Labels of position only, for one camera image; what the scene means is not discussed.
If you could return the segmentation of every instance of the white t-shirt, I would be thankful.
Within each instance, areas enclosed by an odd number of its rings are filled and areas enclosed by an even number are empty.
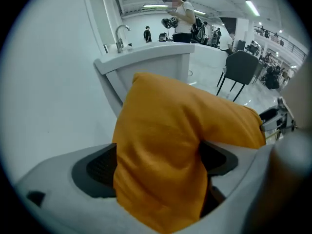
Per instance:
[[[233,39],[229,36],[221,36],[220,37],[220,49],[226,50],[229,48],[229,45],[232,45]]]
[[[194,7],[192,6],[190,2],[184,2],[176,9],[175,12],[186,16],[186,10],[194,11]],[[178,24],[177,24],[177,28],[175,28],[175,34],[178,34],[178,33],[190,34],[192,25],[180,18],[176,18],[176,19],[178,20]]]

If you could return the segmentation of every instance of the chair leg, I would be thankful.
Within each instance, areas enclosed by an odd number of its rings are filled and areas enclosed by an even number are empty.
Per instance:
[[[218,82],[218,85],[217,85],[217,86],[219,86],[219,83],[220,83],[220,81],[221,81],[221,79],[222,79],[222,76],[223,76],[223,72],[222,72],[222,74],[221,74],[221,77],[220,77],[220,80],[219,80],[219,82]]]
[[[239,90],[237,96],[235,97],[235,99],[233,101],[235,101],[237,99],[237,97],[239,96],[240,92],[242,92],[243,88],[245,87],[245,85],[242,86],[242,88]]]
[[[230,90],[230,91],[232,91],[232,89],[234,88],[235,84],[236,84],[236,82],[234,83],[234,85],[233,85],[233,87],[231,88],[231,90]]]
[[[222,80],[222,82],[221,82],[221,86],[220,86],[220,88],[219,88],[219,90],[218,90],[218,93],[216,94],[217,96],[218,96],[218,94],[219,94],[219,92],[220,92],[220,90],[221,90],[221,88],[222,88],[222,85],[223,85],[223,83],[224,83],[224,80],[225,80],[225,76],[224,76],[224,78],[223,78],[223,80]]]

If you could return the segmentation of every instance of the white floor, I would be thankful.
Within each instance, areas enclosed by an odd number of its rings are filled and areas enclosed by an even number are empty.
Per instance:
[[[192,76],[188,77],[189,84],[211,94],[217,94],[219,89],[217,83],[220,79],[222,68],[211,68],[208,65],[204,66],[195,62],[190,62],[189,69],[193,73]],[[280,95],[275,89],[269,90],[260,81],[257,81],[254,84],[252,84],[252,82],[244,87],[235,103],[250,107],[258,114],[277,104],[277,97]],[[233,80],[226,78],[218,96],[234,100],[242,84],[237,83],[230,92],[233,84]]]

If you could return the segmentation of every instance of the faucet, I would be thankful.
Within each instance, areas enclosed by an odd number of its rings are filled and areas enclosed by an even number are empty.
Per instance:
[[[123,42],[122,42],[122,39],[120,38],[119,39],[119,36],[118,36],[118,30],[121,28],[121,27],[124,27],[126,28],[128,31],[131,31],[131,29],[129,28],[129,26],[127,25],[121,25],[119,26],[116,31],[115,31],[115,36],[116,36],[116,45],[117,45],[117,50],[118,50],[118,53],[121,53],[122,52],[122,49],[123,49]]]

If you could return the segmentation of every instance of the woman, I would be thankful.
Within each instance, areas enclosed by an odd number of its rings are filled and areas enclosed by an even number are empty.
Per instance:
[[[172,2],[172,7],[177,7],[176,11],[168,11],[173,17],[178,20],[178,25],[175,28],[174,42],[186,42],[190,43],[192,34],[192,25],[195,23],[194,8],[190,2],[186,0],[166,0],[166,2]]]

